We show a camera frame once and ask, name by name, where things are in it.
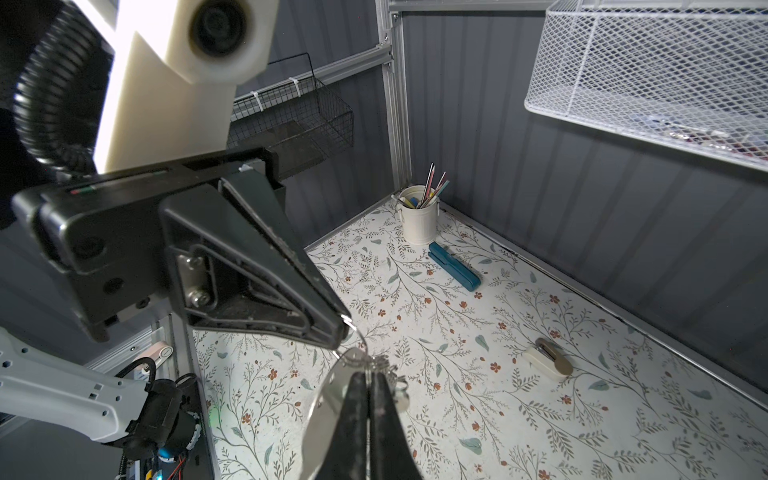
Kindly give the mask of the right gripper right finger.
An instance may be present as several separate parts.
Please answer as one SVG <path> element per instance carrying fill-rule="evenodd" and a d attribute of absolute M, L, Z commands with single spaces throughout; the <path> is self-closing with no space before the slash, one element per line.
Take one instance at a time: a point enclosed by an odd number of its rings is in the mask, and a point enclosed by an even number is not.
<path fill-rule="evenodd" d="M 383 373 L 371 374 L 368 395 L 370 478 L 421 480 Z"/>

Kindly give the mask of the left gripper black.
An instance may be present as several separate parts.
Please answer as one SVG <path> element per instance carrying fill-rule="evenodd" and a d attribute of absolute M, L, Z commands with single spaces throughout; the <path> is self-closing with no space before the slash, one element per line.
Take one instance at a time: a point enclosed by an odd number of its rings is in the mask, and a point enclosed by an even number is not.
<path fill-rule="evenodd" d="M 266 176 L 234 173 L 249 163 Z M 32 187 L 11 208 L 96 342 L 119 312 L 167 290 L 165 248 L 189 326 L 334 350 L 349 311 L 285 215 L 278 166 L 275 150 L 244 147 Z"/>

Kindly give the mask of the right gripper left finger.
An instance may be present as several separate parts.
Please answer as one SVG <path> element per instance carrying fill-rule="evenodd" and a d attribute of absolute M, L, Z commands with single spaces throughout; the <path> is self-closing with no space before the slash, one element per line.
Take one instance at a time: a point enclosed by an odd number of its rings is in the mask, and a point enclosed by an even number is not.
<path fill-rule="evenodd" d="M 339 419 L 316 479 L 363 480 L 367 468 L 369 394 L 366 374 L 348 383 Z"/>

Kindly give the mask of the silver metal key holder plate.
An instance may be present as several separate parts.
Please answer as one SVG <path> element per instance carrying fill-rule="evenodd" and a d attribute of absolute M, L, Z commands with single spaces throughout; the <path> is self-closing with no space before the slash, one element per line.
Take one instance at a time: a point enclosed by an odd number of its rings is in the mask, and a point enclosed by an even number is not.
<path fill-rule="evenodd" d="M 314 479 L 323 463 L 341 415 L 348 384 L 354 373 L 367 370 L 384 373 L 397 411 L 406 411 L 410 404 L 408 382 L 404 376 L 398 374 L 397 366 L 390 363 L 387 355 L 371 356 L 362 349 L 353 347 L 337 357 L 309 410 L 301 447 L 300 479 Z"/>

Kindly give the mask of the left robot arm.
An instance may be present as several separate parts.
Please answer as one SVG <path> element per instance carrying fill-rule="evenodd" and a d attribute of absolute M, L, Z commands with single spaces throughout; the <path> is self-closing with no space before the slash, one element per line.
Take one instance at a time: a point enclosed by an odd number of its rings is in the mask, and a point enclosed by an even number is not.
<path fill-rule="evenodd" d="M 16 194 L 13 211 L 68 294 L 84 331 L 166 296 L 184 323 L 327 350 L 349 312 L 309 259 L 263 147 L 172 160 Z M 176 457 L 201 423 L 182 388 L 150 374 L 102 374 L 1 336 L 3 412 L 75 430 L 130 460 Z"/>

